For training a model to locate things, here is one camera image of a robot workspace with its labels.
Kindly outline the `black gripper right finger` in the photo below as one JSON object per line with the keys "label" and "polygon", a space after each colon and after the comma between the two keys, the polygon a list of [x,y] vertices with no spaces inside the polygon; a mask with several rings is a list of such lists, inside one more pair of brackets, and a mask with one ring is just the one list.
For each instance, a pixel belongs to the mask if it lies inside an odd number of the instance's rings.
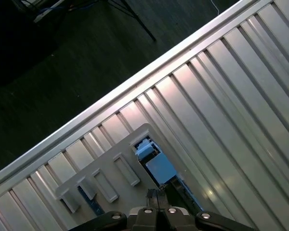
{"label": "black gripper right finger", "polygon": [[247,225],[219,214],[202,211],[192,216],[185,208],[171,206],[164,190],[158,191],[158,211],[171,231],[253,231]]}

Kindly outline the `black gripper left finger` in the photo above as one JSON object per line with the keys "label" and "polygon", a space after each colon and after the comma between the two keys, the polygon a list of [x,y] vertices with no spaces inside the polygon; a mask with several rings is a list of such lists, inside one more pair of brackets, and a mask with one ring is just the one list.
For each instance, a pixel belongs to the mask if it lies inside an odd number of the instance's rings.
{"label": "black gripper left finger", "polygon": [[89,220],[73,231],[155,231],[158,219],[158,190],[149,189],[146,195],[146,206],[131,209],[129,215],[110,211]]}

